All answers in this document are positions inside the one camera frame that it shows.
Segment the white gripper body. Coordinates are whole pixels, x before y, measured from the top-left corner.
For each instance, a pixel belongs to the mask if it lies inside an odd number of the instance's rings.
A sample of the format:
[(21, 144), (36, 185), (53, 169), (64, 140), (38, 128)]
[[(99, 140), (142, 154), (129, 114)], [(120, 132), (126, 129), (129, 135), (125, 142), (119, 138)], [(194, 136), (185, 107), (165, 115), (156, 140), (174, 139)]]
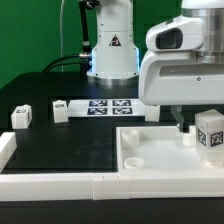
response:
[(224, 65), (197, 63), (192, 52), (148, 51), (139, 98), (145, 105), (224, 104)]

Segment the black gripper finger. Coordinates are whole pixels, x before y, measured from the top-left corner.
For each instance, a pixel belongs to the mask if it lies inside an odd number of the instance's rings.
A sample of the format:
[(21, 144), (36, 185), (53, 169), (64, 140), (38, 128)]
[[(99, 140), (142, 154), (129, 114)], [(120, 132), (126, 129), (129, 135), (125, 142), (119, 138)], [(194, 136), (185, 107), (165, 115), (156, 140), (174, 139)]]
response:
[(175, 118), (177, 122), (177, 126), (179, 128), (179, 131), (183, 131), (183, 125), (184, 125), (184, 117), (182, 115), (182, 106), (181, 105), (172, 105), (171, 106), (171, 113), (173, 117)]

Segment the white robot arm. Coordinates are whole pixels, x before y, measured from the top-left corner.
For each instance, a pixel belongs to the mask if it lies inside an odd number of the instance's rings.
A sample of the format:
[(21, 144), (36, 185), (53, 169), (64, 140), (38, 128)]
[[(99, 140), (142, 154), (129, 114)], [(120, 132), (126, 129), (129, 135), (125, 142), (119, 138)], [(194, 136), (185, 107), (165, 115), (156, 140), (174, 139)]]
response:
[(182, 0), (181, 15), (152, 27), (147, 52), (133, 43), (131, 0), (99, 0), (91, 81), (138, 78), (145, 105), (169, 105), (178, 123), (184, 105), (224, 104), (224, 0)]

